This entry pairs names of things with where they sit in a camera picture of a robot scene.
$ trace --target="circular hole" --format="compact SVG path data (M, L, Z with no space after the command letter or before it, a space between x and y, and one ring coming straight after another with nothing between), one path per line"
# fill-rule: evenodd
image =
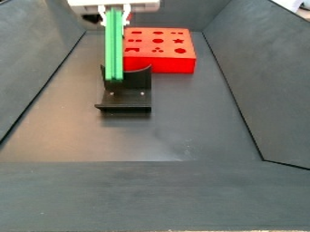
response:
M162 39L154 39L152 40L153 43L160 44L162 42Z
M176 52L176 53L185 53L185 52L186 52L186 50L185 50L185 49L182 49L182 48L176 48L176 49L174 49L174 52Z

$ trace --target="black bracket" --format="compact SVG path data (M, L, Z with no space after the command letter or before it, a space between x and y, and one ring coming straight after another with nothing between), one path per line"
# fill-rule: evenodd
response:
M104 94L100 104L104 112L150 112L150 66L145 69L124 72L120 82L105 81L105 67L101 68Z

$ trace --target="red shape sorter block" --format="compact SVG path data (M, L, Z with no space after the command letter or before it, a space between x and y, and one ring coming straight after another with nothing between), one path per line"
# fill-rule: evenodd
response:
M188 29L124 29L122 69L152 66L153 73L193 73L196 54Z

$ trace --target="star-shaped hole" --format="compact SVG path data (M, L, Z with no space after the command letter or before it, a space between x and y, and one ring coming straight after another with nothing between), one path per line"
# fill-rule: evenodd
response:
M184 40L180 40L180 39L173 40L174 44L181 44L182 42L184 42Z

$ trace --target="dark gray surface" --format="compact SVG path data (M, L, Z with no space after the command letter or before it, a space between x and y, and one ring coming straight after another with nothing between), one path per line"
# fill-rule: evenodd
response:
M0 164L2 231L308 230L310 172L265 162Z
M257 160L201 33L196 70L153 74L149 117L104 118L100 33L88 33L0 146L1 162Z
M310 168L310 24L233 0L204 35L264 159Z
M84 29L54 0L0 6L0 140L68 55Z
M200 32L216 17L229 0L164 0L154 13L136 13L130 26L184 27ZM101 26L84 24L89 30L101 30Z

